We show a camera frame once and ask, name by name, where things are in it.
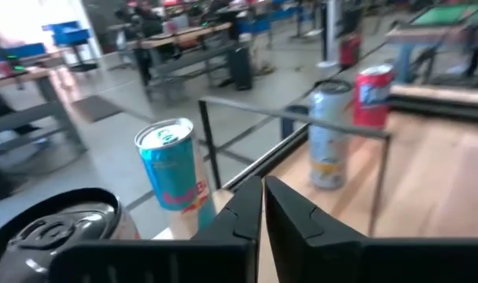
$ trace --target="blue can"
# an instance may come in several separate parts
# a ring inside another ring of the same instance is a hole
[[[216,216],[193,123],[186,118],[154,123],[134,139],[173,236],[192,237]]]

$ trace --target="metal bar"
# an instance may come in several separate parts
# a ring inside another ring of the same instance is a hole
[[[197,64],[200,62],[205,62],[206,60],[211,60],[212,58],[225,55],[229,50],[233,49],[233,44],[226,44],[225,46],[220,46],[208,51],[199,52],[196,54],[188,55],[186,57],[182,57],[177,61],[172,61],[170,63],[165,64],[158,64],[154,65],[154,68],[159,73],[170,73],[177,71],[182,68],[186,68],[193,64]]]
[[[38,87],[40,94],[46,100],[46,102],[58,102],[55,104],[59,110],[54,113],[54,118],[57,120],[62,129],[64,129],[66,138],[74,145],[77,153],[82,153],[86,151],[86,146],[83,144],[82,138],[78,130],[76,129],[75,124],[72,122],[64,105],[61,103],[61,100],[57,96],[56,90],[53,88],[53,84],[50,82],[50,78],[43,77],[35,80],[36,86]]]
[[[209,160],[211,161],[211,170],[213,171],[213,179],[215,180],[216,189],[222,188],[222,182],[220,180],[220,173],[218,170],[218,162],[216,161],[216,148],[213,142],[213,135],[211,132],[211,124],[209,123],[208,105],[204,100],[199,100],[199,112],[200,119],[202,120],[202,126],[204,127],[204,136],[206,137],[206,143],[208,145]]]
[[[300,128],[295,133],[291,134],[288,138],[284,139],[278,143],[275,147],[270,149],[268,152],[263,154],[259,159],[254,163],[246,167],[239,174],[235,175],[230,181],[228,181],[223,188],[228,189],[235,193],[239,189],[240,184],[248,176],[263,176],[267,175],[273,168],[270,166],[262,166],[267,160],[272,160],[271,162],[276,162],[276,160],[281,160],[286,158],[288,154],[281,152],[288,152],[290,149],[298,148],[305,140],[307,140],[307,126]]]
[[[269,23],[269,29],[267,30],[268,42],[267,42],[267,49],[272,50],[272,1],[267,4],[267,22]]]
[[[321,59],[328,60],[328,5],[321,3]]]
[[[381,156],[381,167],[379,168],[379,173],[377,175],[377,184],[375,186],[375,191],[373,192],[372,210],[370,212],[370,221],[368,226],[368,235],[370,237],[372,237],[375,234],[377,219],[379,217],[379,212],[381,211],[382,194],[384,191],[384,179],[386,175],[386,164],[388,163],[390,148],[391,148],[391,138],[387,137],[384,140],[382,156]]]
[[[36,105],[9,115],[1,116],[0,132],[7,129],[14,129],[36,120],[52,116],[61,110],[57,107],[58,103],[58,101],[49,101],[42,105]]]
[[[264,108],[259,108],[255,107],[253,105],[247,105],[244,103],[236,102],[236,101],[230,101],[222,98],[217,98],[217,97],[205,97],[201,98],[199,102],[201,101],[206,101],[210,103],[215,103],[219,105],[226,105],[230,106],[233,108],[239,108],[245,111],[249,112],[255,112],[259,114],[264,114],[268,116],[275,116],[275,117],[280,117],[280,118],[287,118],[287,119],[294,119],[298,120],[300,122],[305,122],[305,123],[311,123],[316,126],[324,127],[329,130],[337,130],[339,132],[345,133],[345,134],[357,134],[363,137],[367,138],[378,138],[378,139],[387,139],[391,137],[391,134],[383,131],[383,130],[375,130],[369,127],[358,127],[358,126],[352,126],[352,125],[343,125],[343,124],[338,124],[338,123],[332,123],[329,121],[323,121],[319,119],[314,119],[309,116],[305,115],[300,115],[300,114],[295,114],[295,113],[290,113],[290,112],[285,112],[285,111],[279,111],[279,110],[270,110],[270,109],[264,109]]]

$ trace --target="red can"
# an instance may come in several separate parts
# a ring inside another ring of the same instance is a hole
[[[386,99],[394,79],[391,64],[369,67],[358,74],[355,88],[354,124],[384,129],[389,107]]]
[[[345,35],[340,40],[340,66],[348,69],[359,61],[359,50],[362,45],[362,36],[358,33]]]

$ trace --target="can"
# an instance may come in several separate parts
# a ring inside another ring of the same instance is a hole
[[[154,123],[134,139],[146,174],[177,239],[189,239],[216,216],[193,123]]]
[[[80,241],[108,239],[140,239],[114,194],[85,188],[47,198],[0,229],[0,283],[48,282],[57,254]]]
[[[347,70],[359,62],[362,36],[359,33],[351,33],[340,39],[340,67]]]
[[[339,79],[319,83],[311,93],[309,115],[334,123],[349,123],[352,85]],[[338,189],[346,182],[347,135],[323,127],[309,127],[312,183],[323,189]]]
[[[392,64],[369,67],[358,74],[355,88],[354,124],[384,129],[388,122],[387,98],[394,79]]]

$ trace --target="energy drink can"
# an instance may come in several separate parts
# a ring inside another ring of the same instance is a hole
[[[140,131],[134,142],[173,236],[191,238],[211,223],[215,204],[193,123],[185,118],[154,123]]]
[[[389,107],[386,99],[394,79],[391,64],[366,68],[356,78],[354,124],[384,129]]]
[[[321,81],[311,94],[309,115],[334,123],[348,123],[352,86],[339,79]],[[346,182],[347,135],[323,127],[309,127],[312,183],[323,189],[338,189]]]

